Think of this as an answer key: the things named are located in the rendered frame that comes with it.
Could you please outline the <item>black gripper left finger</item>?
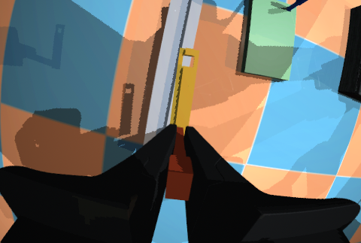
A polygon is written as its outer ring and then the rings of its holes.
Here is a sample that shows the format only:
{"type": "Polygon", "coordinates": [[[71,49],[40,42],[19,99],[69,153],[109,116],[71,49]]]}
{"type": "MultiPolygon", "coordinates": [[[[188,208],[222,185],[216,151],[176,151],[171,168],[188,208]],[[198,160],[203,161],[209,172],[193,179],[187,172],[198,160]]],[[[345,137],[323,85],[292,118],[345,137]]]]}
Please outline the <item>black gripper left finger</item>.
{"type": "Polygon", "coordinates": [[[15,216],[106,243],[151,243],[166,189],[177,125],[97,176],[8,166],[0,194],[15,216]]]}

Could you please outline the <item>blue pin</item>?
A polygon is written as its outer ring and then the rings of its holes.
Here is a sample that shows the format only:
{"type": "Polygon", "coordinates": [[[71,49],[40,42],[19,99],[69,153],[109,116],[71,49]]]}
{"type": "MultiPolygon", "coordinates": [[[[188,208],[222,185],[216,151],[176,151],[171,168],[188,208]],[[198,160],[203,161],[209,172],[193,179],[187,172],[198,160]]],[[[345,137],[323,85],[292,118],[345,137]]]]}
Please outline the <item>blue pin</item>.
{"type": "Polygon", "coordinates": [[[296,0],[291,6],[288,7],[287,11],[291,11],[293,8],[297,8],[297,5],[303,5],[307,0],[296,0]]]}

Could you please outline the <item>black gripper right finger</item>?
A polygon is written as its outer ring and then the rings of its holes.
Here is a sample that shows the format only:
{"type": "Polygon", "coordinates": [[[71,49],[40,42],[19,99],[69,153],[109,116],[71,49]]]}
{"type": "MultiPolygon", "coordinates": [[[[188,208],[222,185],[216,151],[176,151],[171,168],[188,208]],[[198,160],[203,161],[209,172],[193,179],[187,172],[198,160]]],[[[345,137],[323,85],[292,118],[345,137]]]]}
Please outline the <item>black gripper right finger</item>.
{"type": "Polygon", "coordinates": [[[258,243],[347,227],[360,205],[343,198],[270,195],[244,179],[193,126],[184,149],[193,168],[184,201],[189,243],[258,243]]]}

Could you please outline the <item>aluminum rail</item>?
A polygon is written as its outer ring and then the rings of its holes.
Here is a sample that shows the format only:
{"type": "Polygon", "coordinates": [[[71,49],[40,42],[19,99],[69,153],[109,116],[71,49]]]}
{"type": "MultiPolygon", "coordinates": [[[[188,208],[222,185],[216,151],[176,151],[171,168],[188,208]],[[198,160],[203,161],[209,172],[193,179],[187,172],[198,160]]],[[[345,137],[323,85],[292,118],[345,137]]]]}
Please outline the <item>aluminum rail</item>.
{"type": "Polygon", "coordinates": [[[171,123],[181,48],[192,48],[204,0],[171,0],[157,60],[144,145],[171,123]]]}

